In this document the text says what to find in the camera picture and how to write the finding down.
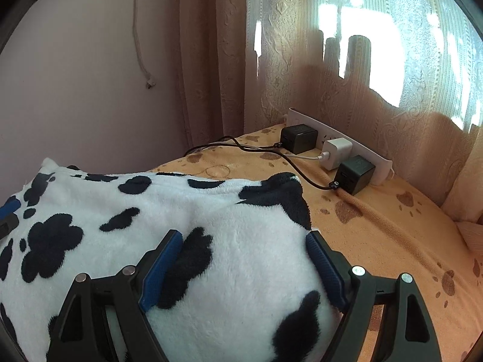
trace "cow print blanket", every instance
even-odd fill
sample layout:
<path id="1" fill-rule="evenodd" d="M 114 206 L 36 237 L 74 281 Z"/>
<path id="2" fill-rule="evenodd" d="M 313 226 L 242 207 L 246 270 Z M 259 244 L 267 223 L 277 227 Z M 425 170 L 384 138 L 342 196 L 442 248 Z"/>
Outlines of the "cow print blanket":
<path id="1" fill-rule="evenodd" d="M 76 274 L 135 265 L 169 229 L 184 244 L 147 318 L 171 362 L 318 362 L 339 323 L 305 251 L 310 214 L 291 173 L 105 176 L 46 159 L 14 198 L 19 225 L 0 241 L 0 316 L 30 362 L 46 360 Z M 108 318 L 119 360 L 130 360 Z"/>

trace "black charger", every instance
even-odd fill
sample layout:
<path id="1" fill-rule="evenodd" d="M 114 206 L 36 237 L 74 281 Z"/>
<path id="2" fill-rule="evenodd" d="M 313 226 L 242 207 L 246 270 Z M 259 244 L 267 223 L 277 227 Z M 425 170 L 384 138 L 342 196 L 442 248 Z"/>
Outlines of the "black charger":
<path id="1" fill-rule="evenodd" d="M 287 126 L 280 132 L 280 142 L 283 148 L 297 155 L 314 149 L 318 134 L 305 124 Z"/>
<path id="2" fill-rule="evenodd" d="M 341 163 L 334 182 L 339 184 L 339 188 L 354 195 L 369 184 L 375 169 L 376 166 L 366 158 L 357 155 Z"/>

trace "blue pad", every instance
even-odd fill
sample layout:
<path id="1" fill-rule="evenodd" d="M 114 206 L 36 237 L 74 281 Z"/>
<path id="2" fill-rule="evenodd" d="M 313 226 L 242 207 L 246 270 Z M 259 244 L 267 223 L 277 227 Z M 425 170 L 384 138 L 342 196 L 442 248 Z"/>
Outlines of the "blue pad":
<path id="1" fill-rule="evenodd" d="M 305 245 L 309 257 L 322 279 L 322 284 L 327 292 L 327 297 L 329 298 L 330 303 L 339 309 L 339 311 L 345 312 L 349 302 L 345 297 L 344 282 L 342 281 L 342 278 L 339 276 L 339 273 L 332 265 L 329 257 L 311 233 L 307 234 L 305 237 Z"/>
<path id="2" fill-rule="evenodd" d="M 139 307 L 144 313 L 158 303 L 164 275 L 175 263 L 182 246 L 183 236 L 177 231 L 144 278 L 142 283 L 142 295 L 139 299 Z"/>
<path id="3" fill-rule="evenodd" d="M 3 207 L 0 207 L 0 221 L 5 219 L 7 215 L 18 210 L 21 205 L 18 199 L 7 201 Z"/>

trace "paw print blanket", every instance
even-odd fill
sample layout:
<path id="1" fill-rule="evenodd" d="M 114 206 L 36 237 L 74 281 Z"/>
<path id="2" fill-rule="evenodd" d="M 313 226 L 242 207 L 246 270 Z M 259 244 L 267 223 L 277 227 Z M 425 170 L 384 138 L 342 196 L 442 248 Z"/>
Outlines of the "paw print blanket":
<path id="1" fill-rule="evenodd" d="M 319 361 L 339 323 L 305 251 L 299 179 L 214 181 L 178 173 L 97 175 L 45 160 L 12 196 L 0 240 L 0 316 L 30 362 L 44 362 L 74 277 L 116 274 L 183 234 L 147 318 L 171 362 Z M 129 359 L 108 311 L 119 360 Z"/>

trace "white wall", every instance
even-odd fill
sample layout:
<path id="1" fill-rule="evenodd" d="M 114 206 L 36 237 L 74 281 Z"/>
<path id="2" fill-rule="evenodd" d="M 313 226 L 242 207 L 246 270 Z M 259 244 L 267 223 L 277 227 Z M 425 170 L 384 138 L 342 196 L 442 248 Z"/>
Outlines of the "white wall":
<path id="1" fill-rule="evenodd" d="M 187 149 L 168 61 L 169 0 L 39 0 L 0 54 L 0 205 L 45 157 L 91 173 L 145 171 Z"/>

